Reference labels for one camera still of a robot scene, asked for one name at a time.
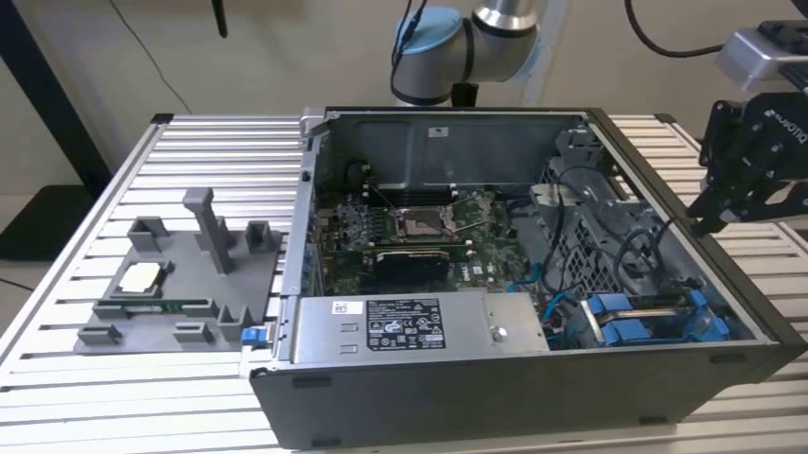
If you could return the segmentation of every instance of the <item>motherboard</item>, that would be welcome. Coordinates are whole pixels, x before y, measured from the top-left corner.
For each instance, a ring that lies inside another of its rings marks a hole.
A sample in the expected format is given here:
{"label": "motherboard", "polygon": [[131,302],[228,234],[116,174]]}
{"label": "motherboard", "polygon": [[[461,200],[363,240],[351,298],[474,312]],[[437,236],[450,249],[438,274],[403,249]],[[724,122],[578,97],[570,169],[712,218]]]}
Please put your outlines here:
{"label": "motherboard", "polygon": [[530,274],[494,190],[364,189],[318,211],[326,295],[503,292]]}

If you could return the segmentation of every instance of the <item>white wall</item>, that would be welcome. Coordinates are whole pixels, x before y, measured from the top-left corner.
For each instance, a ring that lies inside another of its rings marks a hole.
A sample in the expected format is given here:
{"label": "white wall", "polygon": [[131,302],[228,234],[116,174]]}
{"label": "white wall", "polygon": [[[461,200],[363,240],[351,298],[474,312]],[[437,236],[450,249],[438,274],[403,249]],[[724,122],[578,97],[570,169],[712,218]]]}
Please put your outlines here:
{"label": "white wall", "polygon": [[[306,105],[391,102],[389,54],[405,0],[227,0],[226,40],[208,0],[116,3],[195,114],[295,114]],[[430,3],[469,11],[477,0]],[[107,0],[17,0],[17,7],[116,165],[151,116],[182,106]],[[720,43],[764,19],[796,17],[788,0],[636,0],[636,10],[652,37],[676,49]],[[670,60],[646,50],[622,0],[569,0],[542,105],[670,113],[701,135],[713,100],[744,96],[712,60]],[[515,83],[482,87],[479,105],[519,103]]]}
{"label": "white wall", "polygon": [[53,136],[0,60],[0,195],[79,182]]}
{"label": "white wall", "polygon": [[[477,0],[434,4],[470,11]],[[398,0],[227,0],[230,37],[208,0],[116,0],[195,114],[296,114],[307,105],[390,105]],[[105,0],[17,1],[107,159],[120,164],[157,112],[182,112]],[[517,84],[486,105],[518,105]]]}
{"label": "white wall", "polygon": [[[666,59],[632,32],[622,0],[569,0],[542,93],[545,106],[602,107],[616,114],[672,114],[704,134],[712,103],[748,97],[716,67],[714,54]],[[722,43],[741,26],[800,19],[788,0],[634,0],[640,24],[672,50]]]}

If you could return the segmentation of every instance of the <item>green circuit board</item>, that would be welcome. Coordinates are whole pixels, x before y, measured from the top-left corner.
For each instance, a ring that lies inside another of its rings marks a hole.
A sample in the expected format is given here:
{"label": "green circuit board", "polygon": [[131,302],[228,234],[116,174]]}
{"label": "green circuit board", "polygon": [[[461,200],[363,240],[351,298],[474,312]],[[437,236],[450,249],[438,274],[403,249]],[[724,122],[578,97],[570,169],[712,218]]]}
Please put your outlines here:
{"label": "green circuit board", "polygon": [[485,288],[503,292],[529,274],[529,263],[511,226],[505,202],[493,192],[461,191],[446,206],[394,210],[343,203],[320,214],[326,294],[364,293],[379,253],[443,253],[450,258],[442,279],[418,286],[385,286],[373,292],[433,292]]}

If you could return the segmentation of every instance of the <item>gray floor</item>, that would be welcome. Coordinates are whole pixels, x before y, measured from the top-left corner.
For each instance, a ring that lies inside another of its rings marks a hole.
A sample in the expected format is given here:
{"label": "gray floor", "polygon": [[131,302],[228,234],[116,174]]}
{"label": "gray floor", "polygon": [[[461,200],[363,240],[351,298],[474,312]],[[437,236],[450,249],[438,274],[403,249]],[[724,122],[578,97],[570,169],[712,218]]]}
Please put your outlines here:
{"label": "gray floor", "polygon": [[[12,221],[19,210],[25,206],[31,196],[0,196],[0,231]],[[36,287],[51,263],[9,262],[0,260],[0,277],[28,287]],[[13,320],[13,316],[25,304],[31,292],[0,283],[0,334]]]}

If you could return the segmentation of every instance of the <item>black post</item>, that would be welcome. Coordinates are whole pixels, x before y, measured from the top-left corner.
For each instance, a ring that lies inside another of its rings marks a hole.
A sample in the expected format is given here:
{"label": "black post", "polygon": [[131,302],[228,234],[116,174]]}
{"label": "black post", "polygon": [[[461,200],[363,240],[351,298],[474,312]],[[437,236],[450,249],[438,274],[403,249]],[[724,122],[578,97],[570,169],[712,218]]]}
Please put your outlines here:
{"label": "black post", "polygon": [[0,258],[52,260],[111,175],[12,0],[0,0],[0,57],[83,182],[83,187],[51,185],[39,190],[0,234]]}
{"label": "black post", "polygon": [[0,0],[0,55],[87,192],[97,198],[109,170],[12,0]]}

